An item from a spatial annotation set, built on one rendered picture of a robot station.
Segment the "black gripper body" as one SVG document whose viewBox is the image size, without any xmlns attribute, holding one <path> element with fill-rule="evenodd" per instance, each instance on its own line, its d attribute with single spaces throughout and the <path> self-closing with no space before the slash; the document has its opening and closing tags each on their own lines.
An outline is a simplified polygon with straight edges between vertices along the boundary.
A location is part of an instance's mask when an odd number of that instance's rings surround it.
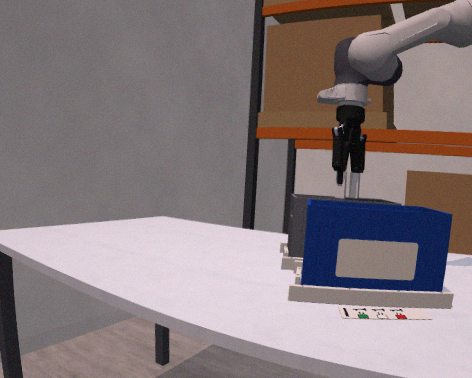
<svg viewBox="0 0 472 378">
<path fill-rule="evenodd" d="M 336 108 L 336 120 L 339 126 L 343 124 L 344 141 L 349 140 L 350 129 L 355 128 L 353 143 L 356 143 L 356 130 L 360 130 L 361 123 L 365 121 L 365 109 L 360 106 L 342 105 Z"/>
</svg>

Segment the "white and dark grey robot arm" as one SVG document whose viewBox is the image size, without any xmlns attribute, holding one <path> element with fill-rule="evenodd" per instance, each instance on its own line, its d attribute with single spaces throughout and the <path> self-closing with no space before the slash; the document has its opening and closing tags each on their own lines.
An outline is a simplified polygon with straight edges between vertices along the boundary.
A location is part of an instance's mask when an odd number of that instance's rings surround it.
<svg viewBox="0 0 472 378">
<path fill-rule="evenodd" d="M 472 45 L 472 0 L 456 0 L 382 30 L 341 40 L 334 54 L 334 88 L 320 91 L 318 103 L 370 104 L 369 84 L 390 86 L 402 76 L 402 62 L 396 54 L 430 40 L 458 48 Z"/>
</svg>

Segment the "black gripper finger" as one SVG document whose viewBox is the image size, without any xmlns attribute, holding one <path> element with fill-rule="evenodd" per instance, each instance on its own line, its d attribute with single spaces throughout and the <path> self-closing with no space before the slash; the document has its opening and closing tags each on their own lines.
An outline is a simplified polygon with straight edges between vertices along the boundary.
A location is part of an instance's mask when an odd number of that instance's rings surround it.
<svg viewBox="0 0 472 378">
<path fill-rule="evenodd" d="M 349 140 L 344 141 L 343 124 L 339 127 L 332 128 L 333 134 L 333 151 L 332 151 L 332 167 L 336 171 L 336 188 L 335 198 L 346 198 L 346 182 L 347 182 L 347 163 L 350 152 L 350 146 L 353 143 L 355 128 L 350 129 Z M 344 154 L 343 154 L 344 151 Z M 337 162 L 337 163 L 336 163 Z"/>
<path fill-rule="evenodd" d="M 366 134 L 360 134 L 360 130 L 356 130 L 356 143 L 350 146 L 352 173 L 350 173 L 349 198 L 359 198 L 360 173 L 363 173 L 365 167 L 366 139 Z"/>
</svg>

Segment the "white paper pick list strip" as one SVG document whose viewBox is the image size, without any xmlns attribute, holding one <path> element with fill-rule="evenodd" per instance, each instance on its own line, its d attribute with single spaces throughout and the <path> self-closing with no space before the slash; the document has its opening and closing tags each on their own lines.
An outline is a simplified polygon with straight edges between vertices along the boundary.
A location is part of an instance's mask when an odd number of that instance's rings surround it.
<svg viewBox="0 0 472 378">
<path fill-rule="evenodd" d="M 342 319 L 433 320 L 423 309 L 338 307 Z"/>
</svg>

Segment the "grey divided crate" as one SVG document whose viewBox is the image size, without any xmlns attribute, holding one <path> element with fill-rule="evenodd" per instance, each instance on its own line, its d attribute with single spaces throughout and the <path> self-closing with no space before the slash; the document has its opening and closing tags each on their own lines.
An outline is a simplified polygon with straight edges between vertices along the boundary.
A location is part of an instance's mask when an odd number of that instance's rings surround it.
<svg viewBox="0 0 472 378">
<path fill-rule="evenodd" d="M 291 206 L 291 229 L 288 235 L 288 257 L 303 258 L 304 255 L 304 241 L 306 232 L 306 221 L 307 221 L 307 205 L 308 199 L 314 200 L 329 200 L 329 201 L 343 201 L 343 202 L 362 202 L 362 203 L 375 203 L 375 204 L 389 204 L 389 205 L 402 205 L 401 203 L 391 202 L 382 199 L 370 199 L 370 198 L 348 198 L 341 199 L 335 198 L 335 196 L 322 196 L 322 195 L 306 195 L 306 194 L 292 194 L 294 196 L 294 213 L 292 218 L 293 207 Z M 357 200 L 357 201 L 351 201 Z M 367 202 L 371 201 L 371 202 Z M 383 203 L 384 202 L 384 203 Z"/>
</svg>

